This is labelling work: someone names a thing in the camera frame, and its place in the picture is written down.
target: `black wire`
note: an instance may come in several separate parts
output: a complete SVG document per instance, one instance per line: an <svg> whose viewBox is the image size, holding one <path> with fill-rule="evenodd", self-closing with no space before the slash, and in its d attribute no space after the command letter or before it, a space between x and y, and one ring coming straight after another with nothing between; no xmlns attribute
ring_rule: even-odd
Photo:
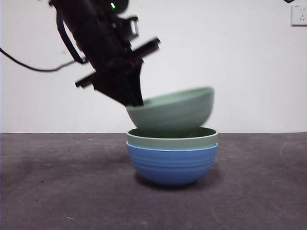
<svg viewBox="0 0 307 230"><path fill-rule="evenodd" d="M65 67L65 66L69 66L73 63L75 63L76 61L70 61L70 62L67 62L63 65L60 65L59 67L56 67L54 69L37 69L37 68L34 68L34 67L31 67L31 66L28 66L18 60L16 60L15 58L13 58L11 55L9 55L7 52L5 52L1 47L0 47L0 51L1 53L3 53L5 56L7 56L9 59L11 59L12 61L16 62L17 64L23 66L23 67L26 67L28 69L31 69L31 70L34 70L34 71L38 71L38 72L55 72L55 71L58 71L59 69Z"/></svg>

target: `ribbed bowl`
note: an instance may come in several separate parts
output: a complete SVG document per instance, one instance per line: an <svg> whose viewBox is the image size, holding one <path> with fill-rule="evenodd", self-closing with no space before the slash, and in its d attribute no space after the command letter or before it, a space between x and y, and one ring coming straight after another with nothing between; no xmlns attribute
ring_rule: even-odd
<svg viewBox="0 0 307 230"><path fill-rule="evenodd" d="M184 185L202 178L212 167L218 144L205 149L161 150L127 142L131 163L145 179L163 185Z"/></svg>
<svg viewBox="0 0 307 230"><path fill-rule="evenodd" d="M184 134L204 124L213 109L214 89L202 87L174 92L144 101L144 106L127 106L135 126L144 132Z"/></svg>

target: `light green bowl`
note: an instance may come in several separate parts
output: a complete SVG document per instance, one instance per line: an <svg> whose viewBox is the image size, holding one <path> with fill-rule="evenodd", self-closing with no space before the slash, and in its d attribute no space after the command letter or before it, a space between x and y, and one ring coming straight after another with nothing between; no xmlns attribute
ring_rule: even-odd
<svg viewBox="0 0 307 230"><path fill-rule="evenodd" d="M202 87L174 92L144 101L143 106L127 106L127 112L142 132L153 134L187 133L203 125L209 118L214 89Z"/></svg>
<svg viewBox="0 0 307 230"><path fill-rule="evenodd" d="M218 132L199 127L186 135L163 138L163 135L144 134L139 129L127 132L128 142L137 147L155 150L196 150L215 146Z"/></svg>

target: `wall socket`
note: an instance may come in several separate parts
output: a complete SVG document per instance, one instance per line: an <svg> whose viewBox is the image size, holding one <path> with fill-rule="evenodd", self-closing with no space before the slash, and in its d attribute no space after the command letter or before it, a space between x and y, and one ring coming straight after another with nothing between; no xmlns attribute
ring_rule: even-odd
<svg viewBox="0 0 307 230"><path fill-rule="evenodd" d="M291 25L307 26L307 5L292 5Z"/></svg>

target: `stacked bowls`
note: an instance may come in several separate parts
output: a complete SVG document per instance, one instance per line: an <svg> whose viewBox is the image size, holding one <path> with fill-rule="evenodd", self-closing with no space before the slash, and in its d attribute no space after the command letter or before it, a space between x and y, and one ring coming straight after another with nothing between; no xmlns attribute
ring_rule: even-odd
<svg viewBox="0 0 307 230"><path fill-rule="evenodd" d="M127 132L128 153L138 174L154 183L184 185L211 169L218 133L199 127L213 108L211 87L171 93L127 106L137 129Z"/></svg>

